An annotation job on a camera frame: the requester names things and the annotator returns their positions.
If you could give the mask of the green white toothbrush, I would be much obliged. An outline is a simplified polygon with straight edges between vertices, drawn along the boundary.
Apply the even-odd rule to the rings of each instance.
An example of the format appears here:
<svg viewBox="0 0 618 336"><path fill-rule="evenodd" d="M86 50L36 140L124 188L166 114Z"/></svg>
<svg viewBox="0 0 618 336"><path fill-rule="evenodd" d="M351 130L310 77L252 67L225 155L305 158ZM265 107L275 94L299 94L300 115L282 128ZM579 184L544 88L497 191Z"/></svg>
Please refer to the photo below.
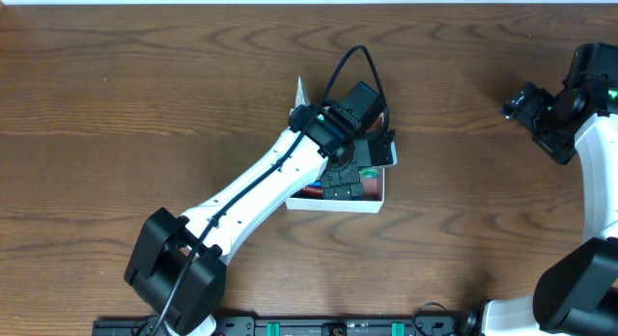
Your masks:
<svg viewBox="0 0 618 336"><path fill-rule="evenodd" d="M363 168L359 174L363 179L376 179L379 176L379 168Z"/></svg>

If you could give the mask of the red green toothpaste tube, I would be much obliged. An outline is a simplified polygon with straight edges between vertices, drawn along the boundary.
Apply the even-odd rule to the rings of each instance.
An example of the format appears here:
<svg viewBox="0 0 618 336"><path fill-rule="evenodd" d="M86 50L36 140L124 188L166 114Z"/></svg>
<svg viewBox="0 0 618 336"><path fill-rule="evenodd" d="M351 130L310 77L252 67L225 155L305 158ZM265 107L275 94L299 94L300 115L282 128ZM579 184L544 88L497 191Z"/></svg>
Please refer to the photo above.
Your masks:
<svg viewBox="0 0 618 336"><path fill-rule="evenodd" d="M323 189L321 187L316 186L304 186L300 189L299 194L301 197L305 198L323 198Z"/></svg>

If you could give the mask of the white lotion tube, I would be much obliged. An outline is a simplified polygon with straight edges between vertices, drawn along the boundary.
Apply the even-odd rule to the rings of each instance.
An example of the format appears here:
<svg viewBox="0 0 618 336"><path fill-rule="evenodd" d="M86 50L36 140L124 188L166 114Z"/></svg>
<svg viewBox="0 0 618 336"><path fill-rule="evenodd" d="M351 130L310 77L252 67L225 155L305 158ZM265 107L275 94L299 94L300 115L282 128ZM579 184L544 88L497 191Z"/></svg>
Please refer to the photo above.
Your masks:
<svg viewBox="0 0 618 336"><path fill-rule="evenodd" d="M306 93L302 78L297 78L296 93L295 93L295 107L310 105L311 101Z"/></svg>

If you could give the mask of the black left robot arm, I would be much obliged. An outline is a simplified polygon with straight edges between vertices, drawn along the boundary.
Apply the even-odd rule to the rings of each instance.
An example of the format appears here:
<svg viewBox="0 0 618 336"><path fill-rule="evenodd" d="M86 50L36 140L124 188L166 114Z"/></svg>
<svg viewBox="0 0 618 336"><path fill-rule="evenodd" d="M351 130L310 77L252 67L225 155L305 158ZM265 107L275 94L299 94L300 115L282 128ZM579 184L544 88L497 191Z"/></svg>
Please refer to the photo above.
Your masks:
<svg viewBox="0 0 618 336"><path fill-rule="evenodd" d="M342 99L309 103L299 88L288 127L247 171L207 201L145 221L125 280L158 314L149 334L212 335L227 267L282 204L315 184L320 204L369 198L362 172L396 164L381 88L356 83Z"/></svg>

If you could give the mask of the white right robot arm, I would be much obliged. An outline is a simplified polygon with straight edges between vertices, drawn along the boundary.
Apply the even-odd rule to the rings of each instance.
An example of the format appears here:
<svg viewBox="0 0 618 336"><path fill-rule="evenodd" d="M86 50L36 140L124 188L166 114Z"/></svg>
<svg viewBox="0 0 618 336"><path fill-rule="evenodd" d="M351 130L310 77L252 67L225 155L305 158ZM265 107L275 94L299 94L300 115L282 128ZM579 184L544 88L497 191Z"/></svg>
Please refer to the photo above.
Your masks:
<svg viewBox="0 0 618 336"><path fill-rule="evenodd" d="M478 335L617 333L617 47L576 47L556 94L531 82L500 113L531 134L555 163L582 177L581 238L524 297L485 302Z"/></svg>

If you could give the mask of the white box with pink interior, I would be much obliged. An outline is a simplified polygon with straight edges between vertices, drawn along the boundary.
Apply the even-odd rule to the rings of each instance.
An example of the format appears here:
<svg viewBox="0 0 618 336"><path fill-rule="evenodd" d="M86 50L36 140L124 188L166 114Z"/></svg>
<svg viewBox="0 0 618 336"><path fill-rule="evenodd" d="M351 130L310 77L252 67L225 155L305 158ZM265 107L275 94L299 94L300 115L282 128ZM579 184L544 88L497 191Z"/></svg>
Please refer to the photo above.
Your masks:
<svg viewBox="0 0 618 336"><path fill-rule="evenodd" d="M379 132L385 130L390 129L388 128L386 115L381 113L363 135L351 140L343 147L335 151L335 153L329 158L329 161L347 161L353 157L355 140L375 137ZM296 194L285 201L285 205L289 210L377 213L384 203L385 169L388 167L361 167L358 169L360 171L363 168L379 168L379 176L376 179L363 179L360 177L363 184L363 195L358 199L326 200L325 198L305 198L300 196L299 190Z"/></svg>

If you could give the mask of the black mounting rail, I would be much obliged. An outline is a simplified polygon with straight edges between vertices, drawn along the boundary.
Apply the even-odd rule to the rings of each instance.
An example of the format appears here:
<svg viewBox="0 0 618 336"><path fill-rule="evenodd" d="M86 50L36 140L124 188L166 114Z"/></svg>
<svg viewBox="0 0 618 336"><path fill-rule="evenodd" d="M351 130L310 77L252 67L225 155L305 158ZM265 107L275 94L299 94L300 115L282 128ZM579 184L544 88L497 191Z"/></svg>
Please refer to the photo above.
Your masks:
<svg viewBox="0 0 618 336"><path fill-rule="evenodd" d="M208 316L189 336L445 336L480 335L486 303L466 312L429 302L408 317L329 319Z"/></svg>

